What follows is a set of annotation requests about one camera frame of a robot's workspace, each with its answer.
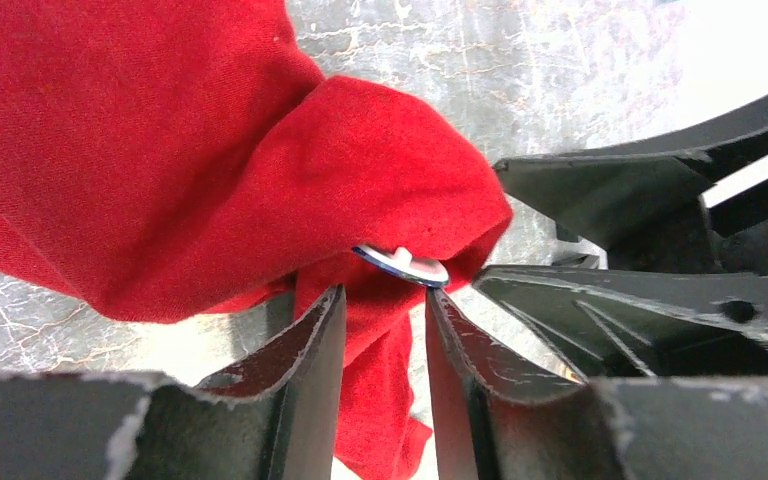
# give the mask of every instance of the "folded red fabric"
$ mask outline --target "folded red fabric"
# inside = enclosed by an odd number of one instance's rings
[[[356,258],[440,258],[461,286],[511,211],[423,102],[326,80],[280,1],[0,3],[0,271],[111,318],[169,323],[343,283],[338,458],[407,478],[407,311],[419,287]]]

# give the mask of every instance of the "red towel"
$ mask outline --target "red towel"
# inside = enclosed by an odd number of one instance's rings
[[[346,285],[336,455],[407,478],[407,310],[358,259],[444,259],[463,285],[511,212],[487,162],[421,101],[326,80],[272,1],[0,2],[0,271],[111,318],[170,323]]]

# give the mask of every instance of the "gray marble countertop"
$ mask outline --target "gray marble countertop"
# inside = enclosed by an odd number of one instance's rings
[[[768,13],[724,0],[290,0],[288,10],[302,49],[327,74],[417,95],[488,161],[640,139],[768,92]],[[551,221],[512,203],[516,219],[492,262],[548,263],[562,248]],[[500,340],[557,368],[530,332],[474,291],[455,300]],[[0,274],[0,369],[162,370],[193,384],[279,331],[291,306],[285,295],[171,326],[118,323]],[[420,314],[413,319],[414,410],[430,422],[424,327]],[[436,478],[428,450],[418,477]],[[335,478],[350,477],[342,468]]]

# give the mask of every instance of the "blue rim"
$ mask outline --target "blue rim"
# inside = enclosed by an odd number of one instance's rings
[[[413,275],[411,273],[405,272],[404,270],[399,270],[398,268],[386,264],[381,263],[377,259],[370,256],[368,253],[363,251],[360,247],[353,247],[352,251],[358,254],[361,258],[366,260],[367,262],[375,265],[376,267],[380,268],[381,270],[384,270],[385,272],[389,273],[390,275],[393,275],[394,277],[399,277],[402,280],[406,280],[411,283],[416,283],[418,285],[422,285],[429,288],[443,288],[446,285],[451,282],[451,279],[447,279],[444,282],[433,282],[431,280],[427,280],[425,278],[417,277],[416,275]]]

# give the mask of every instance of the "cloth fold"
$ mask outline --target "cloth fold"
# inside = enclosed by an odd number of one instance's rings
[[[336,455],[409,478],[408,310],[420,287],[349,252],[441,259],[463,286],[510,208],[422,101],[325,79],[282,2],[0,5],[0,271],[123,321],[239,311],[343,283]]]

